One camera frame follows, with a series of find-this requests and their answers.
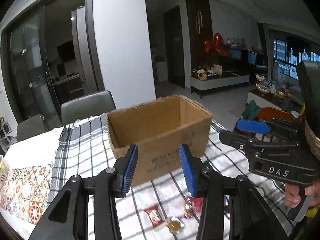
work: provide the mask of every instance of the dining table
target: dining table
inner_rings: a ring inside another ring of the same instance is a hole
[[[248,176],[289,235],[294,223],[287,217],[284,184],[249,172],[244,152],[222,144],[219,133],[225,128],[212,119],[203,162],[219,174],[235,178]],[[28,239],[46,208],[68,179],[75,174],[82,178],[97,175],[113,166],[106,114],[37,135],[12,145],[4,157],[9,172],[0,189],[0,212],[24,239]],[[116,210],[123,240],[196,239],[201,213],[184,218],[187,190],[182,169],[131,187],[126,197],[116,199]],[[88,237],[94,240],[94,197],[89,197]],[[163,219],[178,218],[185,227],[171,234],[167,227],[154,230],[145,209],[157,206]],[[224,239],[229,239],[230,214],[224,212]]]

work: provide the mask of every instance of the checkered tablecloth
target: checkered tablecloth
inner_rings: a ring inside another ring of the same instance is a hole
[[[95,176],[108,166],[114,165],[116,160],[109,145],[105,120],[103,114],[82,120],[63,130],[53,166],[49,203],[72,175],[79,174],[82,178]],[[223,129],[212,120],[202,161],[208,160],[211,166],[224,176],[235,178],[239,174],[247,175],[276,214],[287,234],[291,233],[293,224],[286,216],[284,185],[249,173],[249,164],[244,153],[219,141],[219,133]],[[200,214],[190,220],[183,218],[184,198],[188,195],[181,169],[131,188],[124,199],[116,199],[122,239],[196,239]],[[89,239],[94,239],[93,201],[91,196],[88,213]],[[155,232],[144,212],[144,209],[154,205],[159,206],[165,218],[180,218],[186,225],[182,232],[172,235],[167,228]],[[225,213],[224,239],[229,239],[229,220],[229,214]]]

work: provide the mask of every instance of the open cardboard box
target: open cardboard box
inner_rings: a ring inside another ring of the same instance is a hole
[[[115,158],[125,156],[130,144],[138,146],[132,185],[180,168],[179,145],[188,144],[201,157],[208,143],[212,114],[184,96],[152,102],[107,114],[110,146]]]

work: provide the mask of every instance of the tiled floor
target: tiled floor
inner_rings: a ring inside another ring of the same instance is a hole
[[[228,130],[233,130],[236,121],[245,108],[248,91],[254,86],[242,86],[216,93],[204,95],[202,99],[197,93],[192,93],[188,88],[181,88],[168,81],[159,82],[155,85],[156,97],[169,95],[184,95],[192,100],[201,103],[208,111],[213,114],[213,118]]]

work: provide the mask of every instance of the human hand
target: human hand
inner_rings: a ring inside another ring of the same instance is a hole
[[[306,187],[305,194],[307,196],[315,194],[314,199],[310,203],[310,207],[320,203],[320,180],[315,181],[311,186]],[[296,185],[285,184],[284,202],[287,207],[295,208],[301,201],[299,195],[299,187]]]

